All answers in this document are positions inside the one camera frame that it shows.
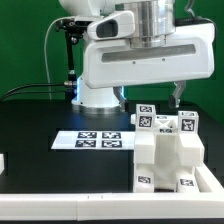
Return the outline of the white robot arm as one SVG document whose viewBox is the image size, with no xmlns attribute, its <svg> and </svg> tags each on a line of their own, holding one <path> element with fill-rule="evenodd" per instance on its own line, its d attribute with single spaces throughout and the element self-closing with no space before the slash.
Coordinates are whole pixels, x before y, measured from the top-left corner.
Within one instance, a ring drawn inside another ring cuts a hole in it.
<svg viewBox="0 0 224 224">
<path fill-rule="evenodd" d="M 83 72 L 73 108 L 112 113 L 125 107 L 124 86 L 173 82 L 177 108 L 186 82 L 214 71 L 213 21 L 177 20 L 175 0 L 59 0 L 72 32 L 84 40 Z"/>
</svg>

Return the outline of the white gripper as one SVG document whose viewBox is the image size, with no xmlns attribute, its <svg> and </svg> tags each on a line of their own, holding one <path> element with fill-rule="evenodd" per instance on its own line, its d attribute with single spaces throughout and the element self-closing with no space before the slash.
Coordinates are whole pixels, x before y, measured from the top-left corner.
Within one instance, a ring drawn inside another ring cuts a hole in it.
<svg viewBox="0 0 224 224">
<path fill-rule="evenodd" d="M 114 87 L 122 112 L 128 103 L 122 86 L 176 81 L 169 107 L 178 108 L 186 80 L 212 75 L 214 36 L 214 25 L 205 23 L 179 26 L 155 48 L 132 49 L 127 39 L 93 41 L 85 49 L 83 79 L 92 89 Z"/>
</svg>

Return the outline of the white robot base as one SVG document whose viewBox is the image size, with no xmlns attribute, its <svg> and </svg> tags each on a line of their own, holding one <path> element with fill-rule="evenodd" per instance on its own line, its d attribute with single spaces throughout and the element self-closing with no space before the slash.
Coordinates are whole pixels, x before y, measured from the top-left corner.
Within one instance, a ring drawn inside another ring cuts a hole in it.
<svg viewBox="0 0 224 224">
<path fill-rule="evenodd" d="M 86 114 L 114 114 L 122 112 L 118 99 L 115 97 L 113 88 L 91 89 L 87 86 L 85 78 L 90 69 L 88 68 L 89 54 L 87 48 L 92 41 L 85 41 L 83 46 L 83 72 L 77 80 L 77 96 L 71 101 L 73 110 Z"/>
</svg>

